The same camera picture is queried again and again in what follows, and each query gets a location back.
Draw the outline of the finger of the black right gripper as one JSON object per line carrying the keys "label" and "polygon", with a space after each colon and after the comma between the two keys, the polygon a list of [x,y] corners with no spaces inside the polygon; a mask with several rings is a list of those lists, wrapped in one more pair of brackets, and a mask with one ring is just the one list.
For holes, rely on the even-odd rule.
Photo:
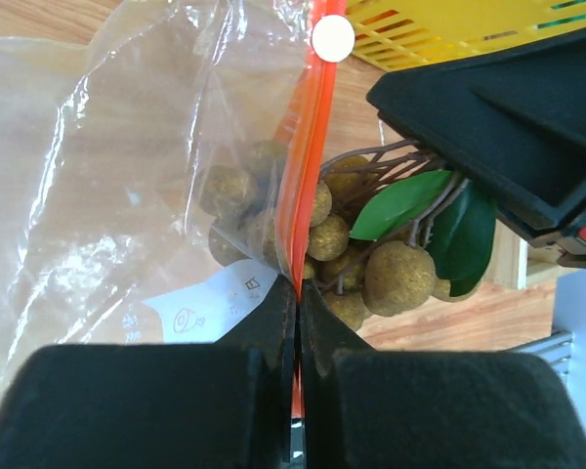
{"label": "finger of the black right gripper", "polygon": [[389,72],[366,99],[492,195],[516,234],[586,269],[586,27]]}

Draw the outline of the brown longan bunch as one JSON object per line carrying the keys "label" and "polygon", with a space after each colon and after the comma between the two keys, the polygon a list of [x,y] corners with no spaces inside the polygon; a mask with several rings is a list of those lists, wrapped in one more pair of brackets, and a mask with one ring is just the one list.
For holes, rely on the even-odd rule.
{"label": "brown longan bunch", "polygon": [[[288,150],[248,147],[241,163],[196,177],[199,208],[213,219],[207,242],[222,266],[253,258],[289,275],[278,220]],[[351,329],[430,299],[455,303],[480,287],[495,236],[497,205],[466,175],[412,140],[354,149],[324,162],[302,228],[301,277]]]}

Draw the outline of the yellow plastic basket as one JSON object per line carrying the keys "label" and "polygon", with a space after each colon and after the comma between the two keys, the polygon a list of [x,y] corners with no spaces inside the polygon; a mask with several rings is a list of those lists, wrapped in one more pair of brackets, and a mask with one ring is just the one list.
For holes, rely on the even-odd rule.
{"label": "yellow plastic basket", "polygon": [[586,0],[349,1],[353,55],[384,71],[476,57],[586,27]]}

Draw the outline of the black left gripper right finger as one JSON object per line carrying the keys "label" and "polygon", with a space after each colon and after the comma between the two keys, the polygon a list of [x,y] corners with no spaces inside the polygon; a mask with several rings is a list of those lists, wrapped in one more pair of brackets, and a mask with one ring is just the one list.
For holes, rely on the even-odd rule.
{"label": "black left gripper right finger", "polygon": [[532,354],[378,351],[310,281],[298,353],[310,468],[586,468],[565,386]]}

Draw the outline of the clear zip top bag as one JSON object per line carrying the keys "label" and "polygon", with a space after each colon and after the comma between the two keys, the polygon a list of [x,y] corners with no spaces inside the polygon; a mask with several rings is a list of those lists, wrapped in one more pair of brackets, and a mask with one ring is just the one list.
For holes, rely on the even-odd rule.
{"label": "clear zip top bag", "polygon": [[38,350],[223,336],[302,281],[342,1],[125,1],[0,37],[0,406]]}

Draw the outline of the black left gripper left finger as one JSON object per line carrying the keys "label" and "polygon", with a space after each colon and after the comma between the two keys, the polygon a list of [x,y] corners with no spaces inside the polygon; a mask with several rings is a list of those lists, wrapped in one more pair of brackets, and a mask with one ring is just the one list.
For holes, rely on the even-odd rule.
{"label": "black left gripper left finger", "polygon": [[281,466],[296,310],[279,278],[212,344],[40,349],[0,405],[0,468]]}

